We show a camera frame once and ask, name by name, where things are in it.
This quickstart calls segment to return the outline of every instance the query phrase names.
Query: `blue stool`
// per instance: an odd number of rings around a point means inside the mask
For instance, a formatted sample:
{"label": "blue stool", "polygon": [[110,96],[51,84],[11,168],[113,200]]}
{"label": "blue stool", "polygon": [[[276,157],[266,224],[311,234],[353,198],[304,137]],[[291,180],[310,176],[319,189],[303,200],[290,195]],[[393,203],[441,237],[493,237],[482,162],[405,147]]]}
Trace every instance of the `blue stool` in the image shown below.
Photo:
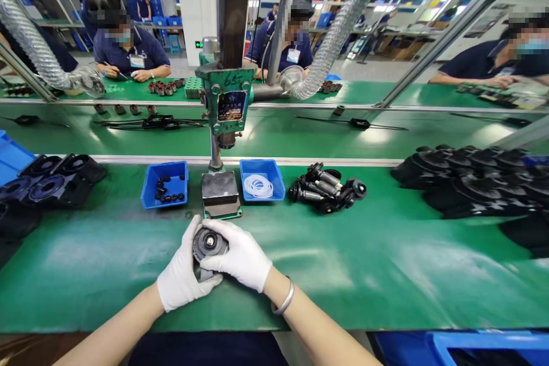
{"label": "blue stool", "polygon": [[173,54],[175,50],[182,54],[183,52],[181,51],[181,46],[179,44],[179,37],[175,34],[171,34],[168,38],[170,40],[170,53]]}

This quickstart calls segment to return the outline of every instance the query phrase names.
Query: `flexible exhaust duct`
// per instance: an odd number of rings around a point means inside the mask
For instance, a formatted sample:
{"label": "flexible exhaust duct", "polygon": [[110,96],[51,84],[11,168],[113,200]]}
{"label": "flexible exhaust duct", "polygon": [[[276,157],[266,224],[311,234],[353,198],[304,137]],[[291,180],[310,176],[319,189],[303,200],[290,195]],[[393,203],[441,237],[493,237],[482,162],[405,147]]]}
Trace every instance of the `flexible exhaust duct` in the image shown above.
{"label": "flexible exhaust duct", "polygon": [[319,90],[349,33],[369,2],[370,0],[345,0],[315,55],[315,61],[309,69],[309,76],[291,85],[289,91],[292,96],[305,100]]}
{"label": "flexible exhaust duct", "polygon": [[81,67],[72,73],[64,72],[42,35],[15,0],[0,0],[0,21],[48,85],[60,90],[83,89],[94,98],[104,96],[105,86],[99,71],[95,67]]}

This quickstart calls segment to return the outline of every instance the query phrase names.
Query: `white glove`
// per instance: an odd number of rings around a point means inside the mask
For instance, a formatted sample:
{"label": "white glove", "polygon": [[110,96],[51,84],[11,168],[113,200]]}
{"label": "white glove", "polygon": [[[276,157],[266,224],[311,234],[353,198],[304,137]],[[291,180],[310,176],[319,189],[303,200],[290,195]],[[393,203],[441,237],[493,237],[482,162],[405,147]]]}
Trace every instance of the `white glove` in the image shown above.
{"label": "white glove", "polygon": [[267,258],[251,233],[224,220],[204,219],[202,226],[225,237],[229,242],[229,251],[219,256],[204,258],[200,262],[200,267],[229,273],[243,285],[262,293],[273,262]]}
{"label": "white glove", "polygon": [[194,276],[193,238],[201,227],[199,224],[200,218],[199,215],[193,217],[185,234],[183,234],[181,246],[156,281],[160,300],[166,312],[184,306],[194,299],[206,296],[223,280],[221,274],[216,274],[206,281],[198,283]]}

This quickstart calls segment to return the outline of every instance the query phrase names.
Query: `blue plastic bin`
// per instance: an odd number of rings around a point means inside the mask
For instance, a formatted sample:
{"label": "blue plastic bin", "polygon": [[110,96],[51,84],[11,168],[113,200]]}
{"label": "blue plastic bin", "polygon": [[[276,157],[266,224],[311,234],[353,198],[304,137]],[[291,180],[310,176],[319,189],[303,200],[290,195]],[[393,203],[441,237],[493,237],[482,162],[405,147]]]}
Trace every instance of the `blue plastic bin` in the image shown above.
{"label": "blue plastic bin", "polygon": [[[273,184],[273,196],[262,199],[253,197],[244,189],[244,180],[252,174],[259,174]],[[240,161],[240,178],[245,201],[282,201],[286,197],[286,188],[282,180],[282,173],[273,159],[252,159]]]}
{"label": "blue plastic bin", "polygon": [[[181,180],[179,178],[181,174],[185,175],[185,180]],[[160,177],[170,177],[169,182],[164,182],[164,188],[168,190],[166,196],[169,194],[183,193],[185,198],[183,200],[167,203],[162,203],[160,200],[156,200],[154,195],[156,194],[156,185]],[[147,175],[145,176],[145,182],[143,183],[141,204],[145,209],[157,209],[186,204],[188,201],[188,181],[189,169],[187,168],[186,161],[150,165],[147,168]]]}
{"label": "blue plastic bin", "polygon": [[170,21],[170,26],[182,26],[183,25],[183,20],[179,16],[168,17],[168,20]]}
{"label": "blue plastic bin", "polygon": [[529,331],[380,332],[387,366],[456,366],[449,349],[512,349],[532,366],[549,365],[549,335]]}
{"label": "blue plastic bin", "polygon": [[155,26],[169,26],[170,22],[167,17],[153,16],[153,23]]}
{"label": "blue plastic bin", "polygon": [[17,173],[35,157],[30,151],[10,139],[5,130],[0,130],[0,186],[16,179]]}

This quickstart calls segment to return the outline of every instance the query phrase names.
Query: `silver bracelet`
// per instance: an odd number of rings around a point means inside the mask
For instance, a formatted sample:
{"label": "silver bracelet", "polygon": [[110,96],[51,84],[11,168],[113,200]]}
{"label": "silver bracelet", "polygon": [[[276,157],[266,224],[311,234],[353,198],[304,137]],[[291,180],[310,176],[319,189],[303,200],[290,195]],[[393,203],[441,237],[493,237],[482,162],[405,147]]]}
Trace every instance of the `silver bracelet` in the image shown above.
{"label": "silver bracelet", "polygon": [[270,304],[270,309],[273,311],[273,314],[275,315],[283,315],[286,309],[288,309],[288,306],[290,306],[290,303],[292,302],[292,299],[293,299],[293,293],[294,293],[295,287],[293,285],[292,279],[290,279],[289,276],[286,276],[286,277],[290,281],[290,291],[288,292],[286,300],[284,300],[284,303],[282,303],[282,306],[279,309],[276,308],[274,303]]}

